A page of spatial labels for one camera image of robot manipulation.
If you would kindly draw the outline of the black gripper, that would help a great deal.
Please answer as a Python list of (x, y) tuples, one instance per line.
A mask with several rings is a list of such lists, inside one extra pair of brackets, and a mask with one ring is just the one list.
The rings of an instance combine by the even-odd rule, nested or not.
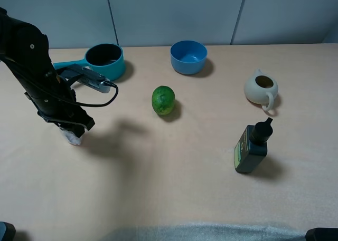
[(27, 76), (24, 89), (38, 115), (46, 122), (71, 126), (70, 131), (78, 138), (95, 125), (94, 119), (76, 104), (75, 92), (58, 76)]

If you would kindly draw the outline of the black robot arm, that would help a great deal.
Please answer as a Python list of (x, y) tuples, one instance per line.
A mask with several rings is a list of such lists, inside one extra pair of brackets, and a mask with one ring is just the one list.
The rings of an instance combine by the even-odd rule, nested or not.
[(76, 103), (76, 93), (59, 77), (49, 57), (49, 41), (34, 25), (8, 16), (1, 9), (1, 61), (25, 89), (38, 115), (80, 138), (94, 125)]

